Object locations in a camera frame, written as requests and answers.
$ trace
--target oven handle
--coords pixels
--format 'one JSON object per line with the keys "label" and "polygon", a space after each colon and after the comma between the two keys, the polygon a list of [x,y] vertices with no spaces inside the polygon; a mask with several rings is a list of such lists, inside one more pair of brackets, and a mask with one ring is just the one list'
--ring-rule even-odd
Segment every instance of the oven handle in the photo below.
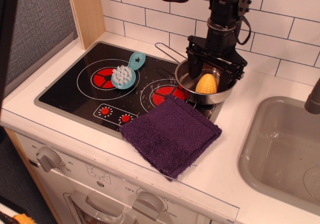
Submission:
{"label": "oven handle", "polygon": [[71,195],[73,203],[89,217],[103,224],[135,224],[136,219],[126,213],[119,216],[112,216],[93,208],[87,203],[87,195],[79,191],[74,191]]}

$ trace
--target pot handle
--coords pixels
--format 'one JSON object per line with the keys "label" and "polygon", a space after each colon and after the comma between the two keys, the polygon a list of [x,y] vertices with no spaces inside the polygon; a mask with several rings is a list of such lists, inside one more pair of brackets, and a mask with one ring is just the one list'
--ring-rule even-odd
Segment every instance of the pot handle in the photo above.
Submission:
{"label": "pot handle", "polygon": [[172,55],[168,54],[165,50],[161,49],[158,45],[164,45],[166,48],[170,49],[171,51],[177,53],[178,55],[182,56],[184,59],[187,59],[184,55],[182,55],[181,53],[177,52],[176,50],[172,49],[171,47],[169,47],[168,45],[162,43],[162,42],[157,42],[156,44],[154,44],[154,46],[156,48],[158,48],[160,51],[162,51],[164,54],[168,55],[169,57],[171,57],[173,60],[175,60],[177,63],[180,63],[180,61],[178,61],[177,59],[175,59]]}

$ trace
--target wooden panel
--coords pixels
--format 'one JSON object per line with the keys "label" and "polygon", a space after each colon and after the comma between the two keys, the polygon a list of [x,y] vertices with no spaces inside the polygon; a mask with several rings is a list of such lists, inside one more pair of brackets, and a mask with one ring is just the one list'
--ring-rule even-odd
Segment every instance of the wooden panel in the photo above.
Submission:
{"label": "wooden panel", "polygon": [[24,149],[22,148],[19,139],[17,138],[17,135],[14,131],[9,130],[7,128],[5,128],[5,132],[8,134],[11,142],[13,143],[15,149],[17,150],[18,154],[20,155],[23,164],[25,165],[25,167],[27,168],[27,170],[29,171],[34,183],[36,184],[36,186],[38,187],[41,195],[43,196],[43,199],[45,200],[46,204],[48,205],[50,211],[52,212],[55,220],[58,222],[58,224],[63,224],[62,221],[60,220],[60,217],[58,216],[53,204],[51,203],[45,189],[43,188],[36,172],[33,170],[32,166],[29,163],[28,157],[24,151]]}
{"label": "wooden panel", "polygon": [[82,49],[88,49],[105,31],[101,0],[70,0]]}

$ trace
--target white knob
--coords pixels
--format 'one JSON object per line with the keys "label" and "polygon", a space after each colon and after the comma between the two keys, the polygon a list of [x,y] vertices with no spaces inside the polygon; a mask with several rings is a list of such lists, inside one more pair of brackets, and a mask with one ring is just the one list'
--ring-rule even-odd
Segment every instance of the white knob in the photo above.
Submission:
{"label": "white knob", "polygon": [[48,147],[41,147],[36,153],[36,159],[46,173],[52,168],[57,168],[61,162],[61,157]]}
{"label": "white knob", "polygon": [[163,207],[164,204],[158,197],[146,191],[140,192],[132,205],[132,209],[153,221],[157,220]]}

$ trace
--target brush bristles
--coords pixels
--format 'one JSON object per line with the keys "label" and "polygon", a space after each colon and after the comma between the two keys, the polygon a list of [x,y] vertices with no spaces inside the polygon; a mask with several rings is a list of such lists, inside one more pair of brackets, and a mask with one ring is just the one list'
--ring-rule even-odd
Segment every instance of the brush bristles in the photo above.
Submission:
{"label": "brush bristles", "polygon": [[118,66],[116,69],[113,69],[112,77],[118,85],[128,84],[132,80],[131,68],[124,65]]}

